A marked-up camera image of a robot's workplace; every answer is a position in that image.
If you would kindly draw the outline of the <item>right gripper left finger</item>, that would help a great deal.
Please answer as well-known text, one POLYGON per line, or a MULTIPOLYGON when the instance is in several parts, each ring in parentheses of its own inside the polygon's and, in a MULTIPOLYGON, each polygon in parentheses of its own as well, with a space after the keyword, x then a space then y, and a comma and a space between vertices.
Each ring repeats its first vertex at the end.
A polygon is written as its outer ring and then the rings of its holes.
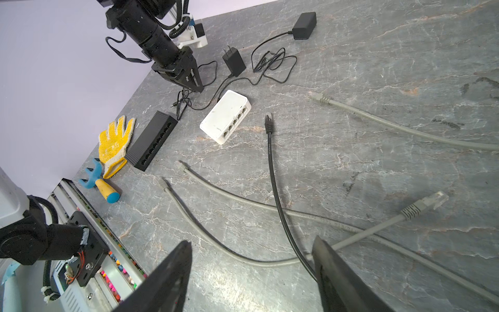
POLYGON ((192 266, 192 244, 181 241, 115 311, 183 311, 192 266))

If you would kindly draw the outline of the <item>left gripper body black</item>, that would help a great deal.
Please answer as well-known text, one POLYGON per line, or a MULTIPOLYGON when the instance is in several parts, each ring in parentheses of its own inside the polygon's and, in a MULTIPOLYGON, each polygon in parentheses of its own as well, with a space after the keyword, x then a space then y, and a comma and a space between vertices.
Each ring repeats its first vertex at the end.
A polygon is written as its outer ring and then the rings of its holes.
POLYGON ((204 90, 196 59, 188 46, 182 47, 173 63, 162 67, 155 62, 152 70, 163 79, 192 92, 204 90))

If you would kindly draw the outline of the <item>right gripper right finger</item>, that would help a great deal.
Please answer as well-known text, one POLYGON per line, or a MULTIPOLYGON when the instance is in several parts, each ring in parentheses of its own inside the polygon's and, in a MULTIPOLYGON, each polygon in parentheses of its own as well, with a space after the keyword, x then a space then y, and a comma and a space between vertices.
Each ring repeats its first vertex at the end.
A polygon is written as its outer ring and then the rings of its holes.
POLYGON ((312 255, 324 311, 392 311, 319 236, 312 255))

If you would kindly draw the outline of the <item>black network switch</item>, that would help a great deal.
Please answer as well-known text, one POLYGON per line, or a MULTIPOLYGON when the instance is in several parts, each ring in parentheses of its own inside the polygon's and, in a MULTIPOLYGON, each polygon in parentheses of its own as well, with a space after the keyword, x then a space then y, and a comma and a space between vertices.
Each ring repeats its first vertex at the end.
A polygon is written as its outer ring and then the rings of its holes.
POLYGON ((157 111, 136 142, 127 149, 127 162, 145 172, 177 124, 173 116, 157 111))

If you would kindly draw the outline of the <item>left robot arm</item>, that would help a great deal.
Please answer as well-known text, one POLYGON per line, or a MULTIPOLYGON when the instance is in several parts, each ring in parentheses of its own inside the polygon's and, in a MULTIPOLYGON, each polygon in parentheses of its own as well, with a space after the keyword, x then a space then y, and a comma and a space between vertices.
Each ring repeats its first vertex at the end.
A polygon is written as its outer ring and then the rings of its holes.
MULTIPOLYGON (((108 28, 119 30, 141 48, 143 58, 133 59, 134 63, 151 64, 163 79, 191 92, 203 91, 192 49, 174 42, 193 25, 188 1, 102 1, 101 5, 107 9, 108 28)), ((145 170, 176 124, 175 118, 159 112, 132 141, 134 120, 121 117, 112 122, 100 135, 96 163, 103 170, 90 169, 83 185, 103 188, 106 179, 126 164, 145 170)), ((50 202, 27 195, 1 174, 1 257, 32 265, 84 254, 90 245, 90 230, 60 224, 57 216, 48 224, 45 213, 54 210, 50 202)))

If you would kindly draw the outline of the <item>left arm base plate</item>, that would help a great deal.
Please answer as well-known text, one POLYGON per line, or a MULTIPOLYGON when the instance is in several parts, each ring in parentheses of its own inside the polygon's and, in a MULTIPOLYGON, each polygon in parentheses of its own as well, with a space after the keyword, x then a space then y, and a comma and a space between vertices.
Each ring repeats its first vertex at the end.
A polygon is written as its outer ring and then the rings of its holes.
POLYGON ((66 268, 70 269, 66 278, 67 284, 78 283, 80 287, 84 287, 101 268, 110 250, 82 212, 75 212, 69 223, 89 230, 87 243, 80 247, 66 265, 66 268))

